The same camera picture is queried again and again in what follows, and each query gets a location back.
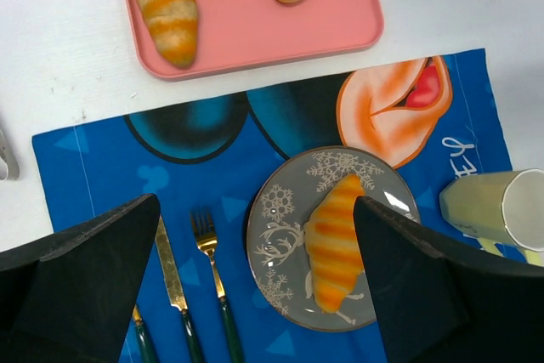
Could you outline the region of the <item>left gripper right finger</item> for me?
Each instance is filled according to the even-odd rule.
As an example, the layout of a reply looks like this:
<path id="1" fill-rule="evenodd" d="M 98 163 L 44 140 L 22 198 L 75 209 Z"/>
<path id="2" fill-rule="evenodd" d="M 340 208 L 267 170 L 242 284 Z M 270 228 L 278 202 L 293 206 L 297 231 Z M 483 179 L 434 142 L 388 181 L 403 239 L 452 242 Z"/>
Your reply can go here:
<path id="1" fill-rule="evenodd" d="M 390 362 L 541 362 L 543 269 L 481 251 L 370 197 L 354 223 Z"/>

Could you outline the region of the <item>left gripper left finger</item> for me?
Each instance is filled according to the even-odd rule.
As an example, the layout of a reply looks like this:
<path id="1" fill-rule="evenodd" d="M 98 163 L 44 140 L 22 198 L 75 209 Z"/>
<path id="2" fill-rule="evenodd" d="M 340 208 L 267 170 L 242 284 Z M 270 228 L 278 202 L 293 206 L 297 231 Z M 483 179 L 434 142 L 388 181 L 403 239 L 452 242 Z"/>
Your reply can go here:
<path id="1" fill-rule="evenodd" d="M 1 254 L 3 362 L 116 362 L 161 208 L 145 194 Z"/>

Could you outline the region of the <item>stainless steel tongs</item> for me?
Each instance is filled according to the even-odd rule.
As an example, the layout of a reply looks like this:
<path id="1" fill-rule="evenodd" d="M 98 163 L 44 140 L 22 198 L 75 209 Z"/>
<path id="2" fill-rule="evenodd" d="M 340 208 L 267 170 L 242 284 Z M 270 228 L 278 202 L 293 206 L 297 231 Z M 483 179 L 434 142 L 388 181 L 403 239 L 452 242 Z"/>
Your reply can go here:
<path id="1" fill-rule="evenodd" d="M 17 180 L 20 176 L 19 164 L 14 157 L 9 142 L 0 131 L 0 157 L 1 157 L 1 180 Z"/>

